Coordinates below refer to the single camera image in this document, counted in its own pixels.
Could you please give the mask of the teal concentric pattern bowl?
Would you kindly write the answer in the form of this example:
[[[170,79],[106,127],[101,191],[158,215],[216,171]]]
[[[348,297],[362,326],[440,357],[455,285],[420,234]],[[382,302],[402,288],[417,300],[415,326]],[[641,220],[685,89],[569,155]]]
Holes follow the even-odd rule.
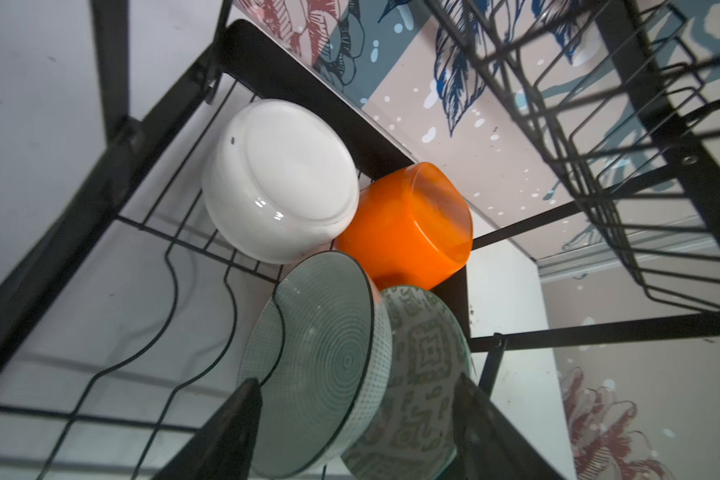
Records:
[[[253,474],[286,479],[343,455],[380,408],[392,350],[387,308],[354,258],[324,251],[296,265],[239,367],[238,380],[256,379],[262,397]]]

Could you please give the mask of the white ceramic bowl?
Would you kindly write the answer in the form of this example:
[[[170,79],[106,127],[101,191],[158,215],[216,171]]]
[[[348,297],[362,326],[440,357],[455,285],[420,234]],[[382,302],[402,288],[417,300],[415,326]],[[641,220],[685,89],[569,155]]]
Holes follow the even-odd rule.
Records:
[[[330,243],[353,220],[353,158],[319,116],[292,102],[259,100],[224,128],[201,177],[206,210],[244,255],[290,264]]]

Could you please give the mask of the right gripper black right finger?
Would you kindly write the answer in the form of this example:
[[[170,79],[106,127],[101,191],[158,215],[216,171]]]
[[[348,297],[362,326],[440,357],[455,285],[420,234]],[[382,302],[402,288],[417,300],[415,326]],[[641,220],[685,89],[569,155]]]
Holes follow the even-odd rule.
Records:
[[[559,479],[489,397],[466,375],[452,406],[457,463],[465,479]]]

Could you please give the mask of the grey green patterned bowl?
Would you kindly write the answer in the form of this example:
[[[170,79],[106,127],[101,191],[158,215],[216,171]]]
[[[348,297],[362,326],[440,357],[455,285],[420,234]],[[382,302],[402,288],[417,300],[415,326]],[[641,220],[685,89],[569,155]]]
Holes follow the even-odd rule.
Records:
[[[369,427],[342,455],[356,479],[436,479],[456,456],[456,381],[476,378],[461,326],[434,293],[382,291],[393,358],[385,395]]]

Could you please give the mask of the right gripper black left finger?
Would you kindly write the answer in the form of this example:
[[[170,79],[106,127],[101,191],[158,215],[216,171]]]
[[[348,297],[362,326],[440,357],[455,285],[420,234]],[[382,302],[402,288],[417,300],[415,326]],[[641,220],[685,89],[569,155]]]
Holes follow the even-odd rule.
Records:
[[[157,479],[246,479],[262,408],[259,382],[245,380],[156,475]]]

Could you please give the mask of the orange plastic bowl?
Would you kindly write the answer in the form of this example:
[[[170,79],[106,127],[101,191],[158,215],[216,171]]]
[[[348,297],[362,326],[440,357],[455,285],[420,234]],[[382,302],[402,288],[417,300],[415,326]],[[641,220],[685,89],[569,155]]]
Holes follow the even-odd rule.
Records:
[[[356,214],[335,247],[383,290],[430,290],[464,267],[473,245],[470,209],[432,163],[386,175],[360,192]]]

